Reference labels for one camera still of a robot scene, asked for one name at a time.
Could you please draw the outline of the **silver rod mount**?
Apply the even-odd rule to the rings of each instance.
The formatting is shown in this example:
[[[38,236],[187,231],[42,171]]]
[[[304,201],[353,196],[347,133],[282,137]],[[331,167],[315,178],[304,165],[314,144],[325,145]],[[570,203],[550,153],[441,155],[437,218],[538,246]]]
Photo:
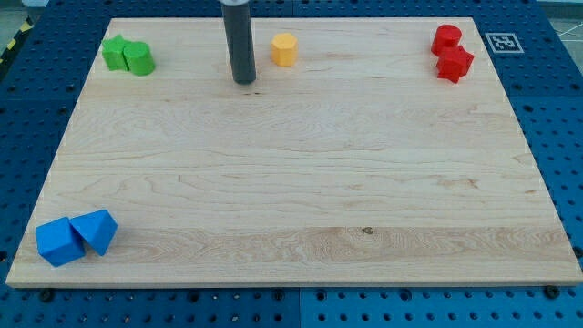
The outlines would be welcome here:
[[[219,0],[223,5],[246,5],[250,0]]]

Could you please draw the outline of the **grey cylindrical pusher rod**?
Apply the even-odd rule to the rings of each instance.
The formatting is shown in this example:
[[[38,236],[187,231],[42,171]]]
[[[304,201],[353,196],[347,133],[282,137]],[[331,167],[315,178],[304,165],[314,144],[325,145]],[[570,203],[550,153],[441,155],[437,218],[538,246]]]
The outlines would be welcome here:
[[[220,4],[233,80],[237,84],[249,85],[256,79],[249,3]]]

